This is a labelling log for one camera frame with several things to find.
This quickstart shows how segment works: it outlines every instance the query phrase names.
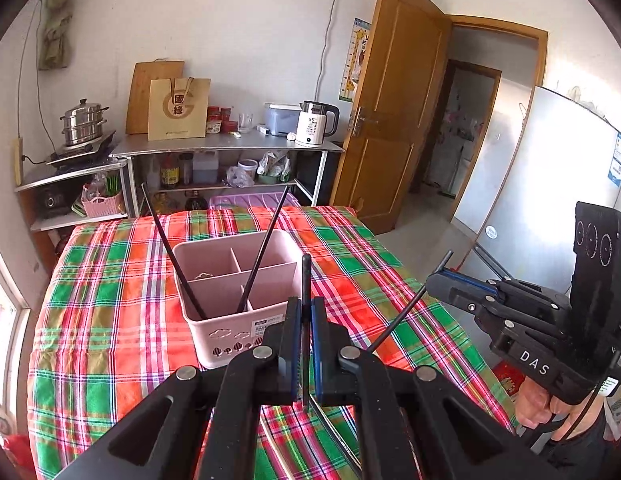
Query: giraffe height chart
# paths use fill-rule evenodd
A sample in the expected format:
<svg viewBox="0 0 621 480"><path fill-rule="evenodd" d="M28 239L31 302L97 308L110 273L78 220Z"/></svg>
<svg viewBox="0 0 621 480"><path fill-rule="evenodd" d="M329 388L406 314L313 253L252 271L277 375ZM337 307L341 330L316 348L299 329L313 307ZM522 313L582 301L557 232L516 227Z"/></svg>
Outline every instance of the giraffe height chart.
<svg viewBox="0 0 621 480"><path fill-rule="evenodd" d="M357 92L357 84L359 76L362 72L364 64L364 55L366 54L366 45L368 44L368 35L371 31L371 24L355 19L353 23L353 32L351 33L351 41L348 46L347 63L344 67L344 75L342 77L342 85L339 90L339 100L353 102L355 92Z"/></svg>

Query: kettle handle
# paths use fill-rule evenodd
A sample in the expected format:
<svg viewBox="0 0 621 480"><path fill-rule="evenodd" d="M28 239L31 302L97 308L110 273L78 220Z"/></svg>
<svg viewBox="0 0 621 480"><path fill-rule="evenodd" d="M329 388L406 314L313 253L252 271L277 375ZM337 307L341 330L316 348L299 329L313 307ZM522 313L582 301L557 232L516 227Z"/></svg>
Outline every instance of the kettle handle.
<svg viewBox="0 0 621 480"><path fill-rule="evenodd" d="M331 135L335 135L337 127L339 126L339 108L334 105L326 105L326 111L331 112L334 115L333 128L329 132L324 132L324 137L330 137Z"/></svg>

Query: blue sticker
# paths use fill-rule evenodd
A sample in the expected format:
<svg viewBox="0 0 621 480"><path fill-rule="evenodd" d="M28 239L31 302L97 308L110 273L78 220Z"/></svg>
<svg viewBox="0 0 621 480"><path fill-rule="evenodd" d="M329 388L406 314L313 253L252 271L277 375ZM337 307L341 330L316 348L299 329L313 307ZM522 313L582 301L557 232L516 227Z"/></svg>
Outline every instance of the blue sticker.
<svg viewBox="0 0 621 480"><path fill-rule="evenodd" d="M617 133L615 151L613 152L611 167L608 170L608 178L617 187L621 186L621 133Z"/></svg>

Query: glass cup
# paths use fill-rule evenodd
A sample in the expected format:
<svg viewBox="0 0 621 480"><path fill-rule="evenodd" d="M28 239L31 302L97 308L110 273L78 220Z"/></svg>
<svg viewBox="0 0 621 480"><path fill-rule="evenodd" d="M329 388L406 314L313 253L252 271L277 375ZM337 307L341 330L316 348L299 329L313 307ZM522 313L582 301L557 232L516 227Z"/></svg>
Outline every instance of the glass cup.
<svg viewBox="0 0 621 480"><path fill-rule="evenodd" d="M237 129L240 133L245 134L253 127L253 114L239 114L237 121Z"/></svg>

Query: person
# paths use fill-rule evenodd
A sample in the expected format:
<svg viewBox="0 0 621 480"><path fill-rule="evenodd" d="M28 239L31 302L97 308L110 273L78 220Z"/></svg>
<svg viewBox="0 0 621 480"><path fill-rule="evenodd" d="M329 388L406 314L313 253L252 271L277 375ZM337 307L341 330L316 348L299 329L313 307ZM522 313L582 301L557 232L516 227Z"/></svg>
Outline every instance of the person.
<svg viewBox="0 0 621 480"><path fill-rule="evenodd" d="M534 429L556 414L567 415L564 424L551 435L540 456L545 457L567 480L593 480L599 477L611 444L604 440L606 419L603 396L597 396L587 414L567 438L560 441L584 409L590 396L571 406L551 395L527 377L515 400L515 416L520 424Z"/></svg>

